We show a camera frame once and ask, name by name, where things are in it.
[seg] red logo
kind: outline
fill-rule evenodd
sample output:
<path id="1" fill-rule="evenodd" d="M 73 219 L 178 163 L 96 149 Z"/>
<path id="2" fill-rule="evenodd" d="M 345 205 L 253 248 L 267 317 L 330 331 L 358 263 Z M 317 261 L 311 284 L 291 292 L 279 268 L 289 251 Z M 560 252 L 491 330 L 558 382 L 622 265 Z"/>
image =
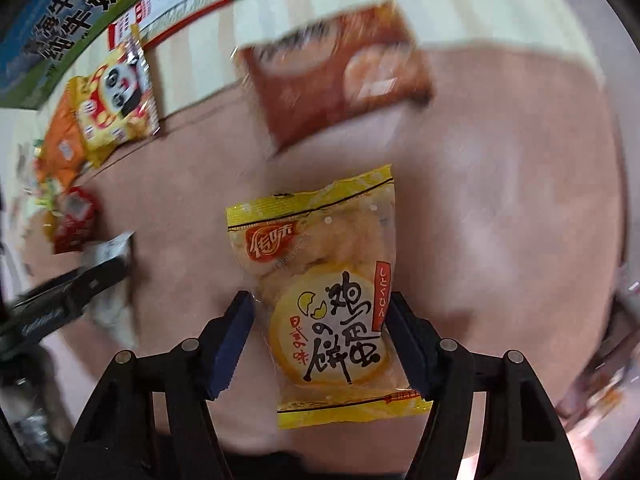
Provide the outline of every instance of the red logo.
<path id="1" fill-rule="evenodd" d="M 254 262 L 270 262 L 295 236 L 292 222 L 252 227 L 246 231 L 246 252 Z"/>
<path id="2" fill-rule="evenodd" d="M 380 332 L 385 321 L 386 310 L 389 307 L 391 287 L 391 264 L 376 262 L 376 281 L 374 283 L 373 320 L 371 331 Z"/>

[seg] red brown snack package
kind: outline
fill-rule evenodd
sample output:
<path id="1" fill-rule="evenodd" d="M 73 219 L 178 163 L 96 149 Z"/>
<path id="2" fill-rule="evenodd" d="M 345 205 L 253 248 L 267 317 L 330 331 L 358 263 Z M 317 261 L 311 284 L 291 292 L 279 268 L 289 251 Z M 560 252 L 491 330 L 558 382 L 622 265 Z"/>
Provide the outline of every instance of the red brown snack package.
<path id="1" fill-rule="evenodd" d="M 428 102 L 432 93 L 393 1 L 325 18 L 235 56 L 279 149 L 403 99 Z"/>

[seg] yellow sealed edge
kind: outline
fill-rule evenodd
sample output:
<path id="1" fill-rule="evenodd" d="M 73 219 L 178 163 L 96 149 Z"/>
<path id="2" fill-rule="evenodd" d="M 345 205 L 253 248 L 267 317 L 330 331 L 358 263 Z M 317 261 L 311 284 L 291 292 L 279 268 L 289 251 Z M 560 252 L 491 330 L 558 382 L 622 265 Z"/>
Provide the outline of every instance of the yellow sealed edge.
<path id="1" fill-rule="evenodd" d="M 387 397 L 351 406 L 332 406 L 308 411 L 278 412 L 278 428 L 294 430 L 332 422 L 371 422 L 384 418 L 429 413 L 433 403 L 419 396 L 389 401 Z"/>
<path id="2" fill-rule="evenodd" d="M 392 182 L 391 165 L 387 164 L 368 173 L 337 180 L 319 191 L 268 196 L 229 207 L 226 225 L 233 229 L 323 209 Z"/>

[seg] panda snack package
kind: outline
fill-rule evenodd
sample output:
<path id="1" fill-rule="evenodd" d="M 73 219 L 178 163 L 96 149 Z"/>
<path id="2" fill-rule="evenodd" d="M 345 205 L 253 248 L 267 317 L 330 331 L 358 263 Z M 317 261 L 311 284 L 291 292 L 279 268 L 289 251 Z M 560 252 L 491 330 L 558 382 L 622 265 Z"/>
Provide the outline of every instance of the panda snack package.
<path id="1" fill-rule="evenodd" d="M 136 26 L 91 76 L 69 80 L 72 108 L 94 168 L 121 144 L 159 130 L 149 65 Z"/>

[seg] yellow cracked egg illustration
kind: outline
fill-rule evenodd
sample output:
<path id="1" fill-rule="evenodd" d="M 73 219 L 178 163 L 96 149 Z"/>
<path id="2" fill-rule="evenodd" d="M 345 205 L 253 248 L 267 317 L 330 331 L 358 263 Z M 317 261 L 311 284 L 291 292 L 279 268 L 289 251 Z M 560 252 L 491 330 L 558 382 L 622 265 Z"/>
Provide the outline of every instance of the yellow cracked egg illustration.
<path id="1" fill-rule="evenodd" d="M 296 384 L 366 383 L 388 365 L 375 317 L 373 283 L 344 265 L 315 266 L 278 300 L 271 350 Z"/>

